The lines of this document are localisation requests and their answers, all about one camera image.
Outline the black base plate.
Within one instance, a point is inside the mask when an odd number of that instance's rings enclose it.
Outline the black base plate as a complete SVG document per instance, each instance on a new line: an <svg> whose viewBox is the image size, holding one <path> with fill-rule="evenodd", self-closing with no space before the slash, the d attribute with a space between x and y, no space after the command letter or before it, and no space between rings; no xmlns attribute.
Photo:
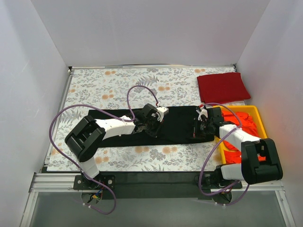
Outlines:
<svg viewBox="0 0 303 227"><path fill-rule="evenodd" d="M94 179L109 187L117 199L211 199L199 191L198 178L199 172L101 172ZM210 193L211 189L222 189L234 182L205 171L201 184L203 191ZM75 176L73 189L93 192L101 186L81 174Z"/></svg>

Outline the black t-shirt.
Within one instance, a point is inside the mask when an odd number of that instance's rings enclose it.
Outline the black t-shirt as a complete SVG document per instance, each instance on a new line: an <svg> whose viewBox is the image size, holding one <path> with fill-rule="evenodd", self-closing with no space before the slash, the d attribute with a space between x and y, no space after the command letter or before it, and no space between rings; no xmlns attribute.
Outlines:
<svg viewBox="0 0 303 227"><path fill-rule="evenodd" d="M132 135L115 136L99 143L100 148L195 144L214 141L214 136L195 139L194 118L198 117L195 106L169 106L169 113L164 117L164 123L156 138L146 132Z"/></svg>

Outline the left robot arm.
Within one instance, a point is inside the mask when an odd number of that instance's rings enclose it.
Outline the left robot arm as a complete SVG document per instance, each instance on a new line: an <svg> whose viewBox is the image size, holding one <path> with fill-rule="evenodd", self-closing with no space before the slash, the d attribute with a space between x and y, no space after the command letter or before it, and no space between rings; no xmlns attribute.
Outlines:
<svg viewBox="0 0 303 227"><path fill-rule="evenodd" d="M135 115L133 121L126 115L106 120L96 120L89 115L85 116L65 138L66 145L77 158L80 170L85 177L84 183L90 189L96 189L100 186L100 171L94 155L102 141L116 136L141 132L156 138L164 117L168 113L167 107L146 104Z"/></svg>

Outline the orange t-shirt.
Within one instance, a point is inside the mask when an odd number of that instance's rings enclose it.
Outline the orange t-shirt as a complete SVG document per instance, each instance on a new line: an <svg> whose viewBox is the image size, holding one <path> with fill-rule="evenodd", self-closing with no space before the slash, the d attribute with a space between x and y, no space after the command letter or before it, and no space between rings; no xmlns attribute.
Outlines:
<svg viewBox="0 0 303 227"><path fill-rule="evenodd" d="M247 112L235 112L242 123L242 129L244 132L259 137L262 139L267 138L262 122L258 119L254 121L255 118ZM222 111L225 121L231 121L232 123L239 125L237 118L229 111ZM227 164L238 164L241 162L241 152L230 144L228 141L223 141L220 147L223 146L225 162Z"/></svg>

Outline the folded red t-shirt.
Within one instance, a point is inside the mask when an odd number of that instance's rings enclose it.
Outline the folded red t-shirt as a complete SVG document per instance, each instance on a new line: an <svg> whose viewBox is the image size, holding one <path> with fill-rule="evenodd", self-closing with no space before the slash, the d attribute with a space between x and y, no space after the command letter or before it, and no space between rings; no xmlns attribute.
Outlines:
<svg viewBox="0 0 303 227"><path fill-rule="evenodd" d="M200 99L204 103L230 103L251 99L239 72L197 77Z"/></svg>

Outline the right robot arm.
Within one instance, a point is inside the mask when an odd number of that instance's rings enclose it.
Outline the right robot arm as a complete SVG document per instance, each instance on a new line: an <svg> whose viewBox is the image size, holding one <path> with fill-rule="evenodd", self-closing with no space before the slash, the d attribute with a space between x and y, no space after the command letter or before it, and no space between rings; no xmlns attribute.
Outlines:
<svg viewBox="0 0 303 227"><path fill-rule="evenodd" d="M211 180L220 188L235 181L257 184L283 177L276 145L270 138L252 136L236 124L223 121L222 117L195 118L193 136L195 139L218 137L240 151L240 163L219 165L211 173Z"/></svg>

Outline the floral table mat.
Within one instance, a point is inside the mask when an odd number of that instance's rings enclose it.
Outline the floral table mat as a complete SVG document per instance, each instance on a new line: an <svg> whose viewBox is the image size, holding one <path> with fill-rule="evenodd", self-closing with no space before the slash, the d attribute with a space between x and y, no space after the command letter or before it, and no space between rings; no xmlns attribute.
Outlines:
<svg viewBox="0 0 303 227"><path fill-rule="evenodd" d="M162 106L201 104L197 77L233 72L234 67L215 68L116 68L105 69L97 75L88 89L87 104L73 104L66 108L56 124L53 149L74 165L75 157L64 142L66 135L88 114L89 106L103 110L142 108L159 102ZM136 146L100 148L95 161L100 171L212 171L221 163L219 152L207 155L215 142L202 144Z"/></svg>

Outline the yellow plastic bin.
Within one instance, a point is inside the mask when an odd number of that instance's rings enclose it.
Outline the yellow plastic bin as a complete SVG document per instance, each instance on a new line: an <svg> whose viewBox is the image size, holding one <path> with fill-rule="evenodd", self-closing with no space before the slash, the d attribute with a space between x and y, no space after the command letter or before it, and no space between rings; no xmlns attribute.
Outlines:
<svg viewBox="0 0 303 227"><path fill-rule="evenodd" d="M241 123L239 117L236 115L235 112L247 112L255 118L254 121L257 121L256 118L258 118L261 121L261 118L260 118L260 115L258 113L257 108L255 106L252 106L252 105L248 105L248 106L230 106L230 107L219 107L219 108L221 108L221 111L231 112L237 118L237 120L239 121L238 126L240 128L242 128L242 123Z"/></svg>

